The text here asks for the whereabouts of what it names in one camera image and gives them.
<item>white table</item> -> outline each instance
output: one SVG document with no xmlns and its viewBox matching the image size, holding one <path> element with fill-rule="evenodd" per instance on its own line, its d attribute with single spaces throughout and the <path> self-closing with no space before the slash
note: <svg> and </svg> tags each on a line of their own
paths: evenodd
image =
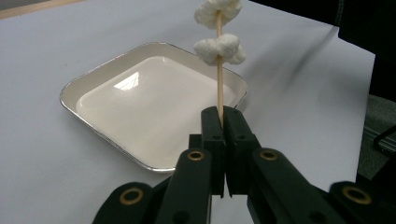
<svg viewBox="0 0 396 224">
<path fill-rule="evenodd" d="M 67 112 L 65 84 L 148 42 L 188 51 L 215 36 L 202 0 L 87 0 L 0 20 L 0 223 L 90 223 L 110 192 L 168 177 L 141 168 Z M 247 52 L 225 67 L 248 84 L 239 107 L 263 147 L 322 189 L 354 181 L 374 55 L 337 28 L 243 1 L 224 33 Z M 246 197 L 215 198 L 212 223 L 251 223 Z"/>
</svg>

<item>square plate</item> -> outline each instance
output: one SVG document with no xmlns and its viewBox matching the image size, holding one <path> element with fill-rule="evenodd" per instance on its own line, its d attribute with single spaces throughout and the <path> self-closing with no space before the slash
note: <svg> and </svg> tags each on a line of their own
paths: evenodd
<svg viewBox="0 0 396 224">
<path fill-rule="evenodd" d="M 67 84 L 62 105 L 125 155 L 155 172 L 175 169 L 201 111 L 217 104 L 217 70 L 196 55 L 148 43 Z M 224 105 L 236 107 L 247 83 L 223 69 Z"/>
</svg>

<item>table surface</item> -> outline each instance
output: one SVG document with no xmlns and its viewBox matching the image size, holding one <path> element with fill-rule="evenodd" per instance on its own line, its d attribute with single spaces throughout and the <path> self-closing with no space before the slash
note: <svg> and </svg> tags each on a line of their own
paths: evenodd
<svg viewBox="0 0 396 224">
<path fill-rule="evenodd" d="M 66 111 L 72 79 L 148 42 L 187 51 L 214 31 L 203 0 L 87 0 L 0 20 L 0 223 L 90 223 L 110 192 L 169 175 L 145 170 Z M 328 190 L 354 181 L 374 55 L 328 24 L 243 1 L 223 28 L 247 53 L 225 64 L 248 84 L 239 106 L 263 147 Z M 212 223 L 252 223 L 246 197 L 215 197 Z"/>
</svg>

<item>black object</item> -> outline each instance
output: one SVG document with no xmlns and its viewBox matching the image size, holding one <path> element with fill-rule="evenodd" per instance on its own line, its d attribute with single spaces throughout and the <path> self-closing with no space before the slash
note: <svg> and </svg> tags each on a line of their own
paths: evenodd
<svg viewBox="0 0 396 224">
<path fill-rule="evenodd" d="M 387 192 L 391 199 L 396 202 L 396 154 L 373 177 L 373 183 Z"/>
<path fill-rule="evenodd" d="M 311 186 L 279 151 L 260 146 L 242 113 L 224 107 L 202 112 L 202 134 L 192 134 L 190 148 L 172 177 L 152 189 L 129 183 L 114 190 L 94 224 L 210 223 L 211 195 L 247 195 L 254 223 L 396 223 L 396 208 L 375 186 L 333 184 L 330 192 Z"/>
<path fill-rule="evenodd" d="M 390 152 L 387 149 L 384 149 L 383 147 L 381 147 L 380 142 L 382 140 L 384 140 L 386 137 L 390 136 L 391 134 L 396 133 L 396 125 L 394 125 L 393 127 L 387 129 L 386 131 L 382 132 L 381 134 L 379 134 L 373 141 L 373 145 L 374 148 L 382 153 L 384 153 L 387 156 L 392 156 L 393 154 L 395 154 L 394 152 Z"/>
</svg>

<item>marshmallow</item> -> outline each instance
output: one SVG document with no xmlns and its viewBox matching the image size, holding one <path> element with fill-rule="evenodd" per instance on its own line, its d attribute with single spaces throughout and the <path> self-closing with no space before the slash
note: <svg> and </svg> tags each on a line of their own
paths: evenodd
<svg viewBox="0 0 396 224">
<path fill-rule="evenodd" d="M 195 43 L 194 50 L 198 57 L 208 65 L 216 65 L 218 55 L 225 63 L 239 64 L 245 58 L 245 52 L 239 45 L 236 35 L 221 35 L 217 39 L 203 39 Z"/>
<path fill-rule="evenodd" d="M 221 23 L 224 26 L 235 18 L 242 8 L 240 0 L 206 0 L 194 13 L 196 22 L 216 30 L 217 11 L 221 11 Z"/>
</svg>

